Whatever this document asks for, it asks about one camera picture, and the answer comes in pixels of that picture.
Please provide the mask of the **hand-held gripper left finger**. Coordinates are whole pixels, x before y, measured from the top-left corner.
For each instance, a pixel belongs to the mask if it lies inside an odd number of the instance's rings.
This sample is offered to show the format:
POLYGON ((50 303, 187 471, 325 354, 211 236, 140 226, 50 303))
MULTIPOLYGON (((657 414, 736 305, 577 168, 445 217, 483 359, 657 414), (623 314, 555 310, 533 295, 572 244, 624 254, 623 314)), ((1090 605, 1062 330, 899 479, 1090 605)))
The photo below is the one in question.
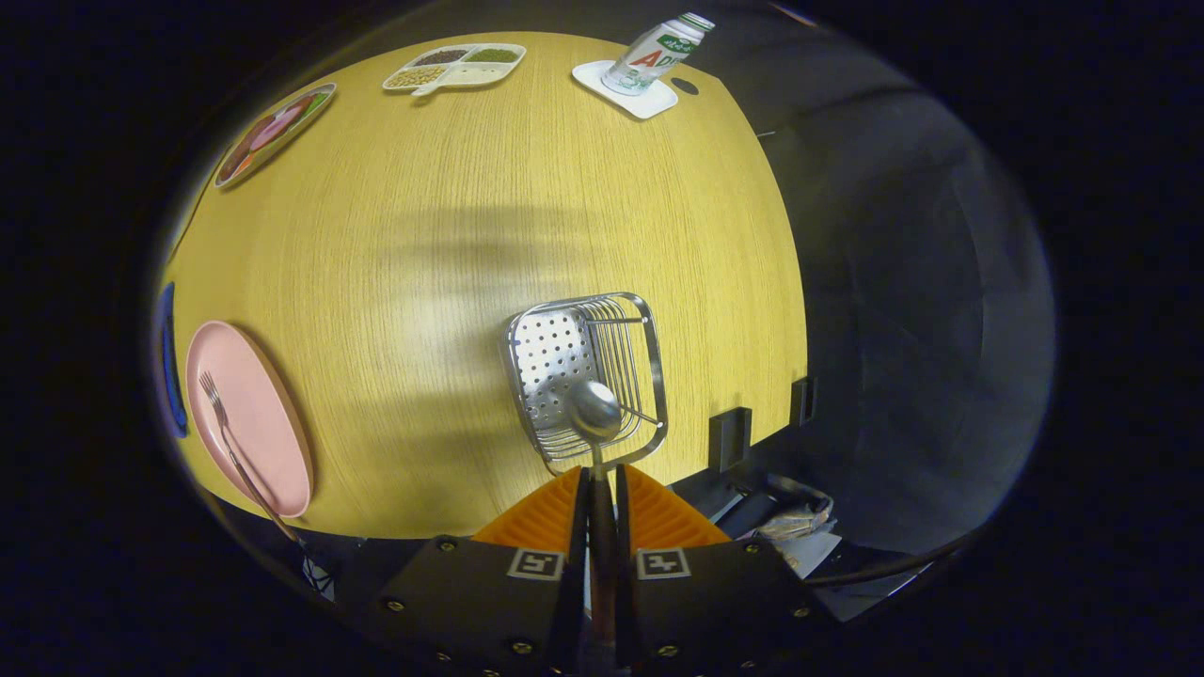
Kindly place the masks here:
POLYGON ((384 638, 447 676, 576 676, 590 498, 573 469, 473 537, 430 538, 374 593, 384 638))

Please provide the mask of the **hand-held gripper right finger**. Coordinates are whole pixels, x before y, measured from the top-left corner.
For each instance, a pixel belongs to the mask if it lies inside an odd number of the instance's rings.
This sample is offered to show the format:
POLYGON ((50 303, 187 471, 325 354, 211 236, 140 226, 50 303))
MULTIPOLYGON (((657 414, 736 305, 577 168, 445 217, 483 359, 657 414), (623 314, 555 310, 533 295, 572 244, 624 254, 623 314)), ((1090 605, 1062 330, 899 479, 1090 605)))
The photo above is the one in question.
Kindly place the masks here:
POLYGON ((760 537, 734 540, 619 465, 616 658, 633 676, 767 676, 818 644, 818 599, 760 537))

